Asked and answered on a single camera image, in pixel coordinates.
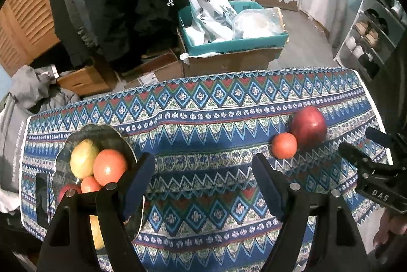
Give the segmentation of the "person right hand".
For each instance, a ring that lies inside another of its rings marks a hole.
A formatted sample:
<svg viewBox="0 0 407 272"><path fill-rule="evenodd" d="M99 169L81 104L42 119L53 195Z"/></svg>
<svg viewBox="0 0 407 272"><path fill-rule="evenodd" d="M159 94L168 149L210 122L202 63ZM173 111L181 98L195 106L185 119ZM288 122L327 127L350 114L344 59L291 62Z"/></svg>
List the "person right hand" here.
<svg viewBox="0 0 407 272"><path fill-rule="evenodd" d="M407 229L407 217L385 210L380 219L380 227L373 239L373 247L384 245L390 238L390 233L404 235Z"/></svg>

